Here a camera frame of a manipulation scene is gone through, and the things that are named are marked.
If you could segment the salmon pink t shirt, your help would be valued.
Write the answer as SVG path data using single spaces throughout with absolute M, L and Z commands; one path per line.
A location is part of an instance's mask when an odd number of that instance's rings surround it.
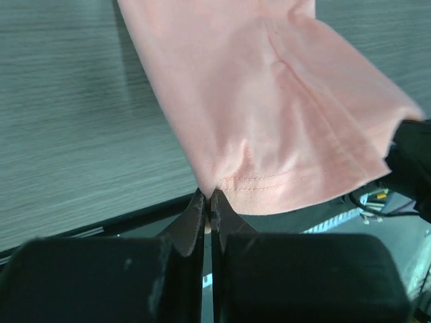
M 245 215 L 317 205 L 387 175 L 422 109 L 314 1 L 120 1 L 202 193 Z

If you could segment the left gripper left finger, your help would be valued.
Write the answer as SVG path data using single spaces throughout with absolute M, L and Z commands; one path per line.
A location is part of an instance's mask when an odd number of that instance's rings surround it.
M 152 238 L 43 238 L 1 273 L 2 322 L 199 322 L 206 200 Z

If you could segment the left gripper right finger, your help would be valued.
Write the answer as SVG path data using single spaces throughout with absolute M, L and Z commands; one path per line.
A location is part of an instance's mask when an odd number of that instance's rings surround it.
M 265 233 L 210 202 L 215 322 L 408 322 L 386 246 L 367 234 Z

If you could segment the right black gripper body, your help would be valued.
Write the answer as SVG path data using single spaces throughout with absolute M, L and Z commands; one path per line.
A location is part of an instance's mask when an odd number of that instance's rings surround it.
M 403 121 L 385 159 L 390 174 L 378 183 L 416 202 L 414 209 L 430 222 L 430 120 Z

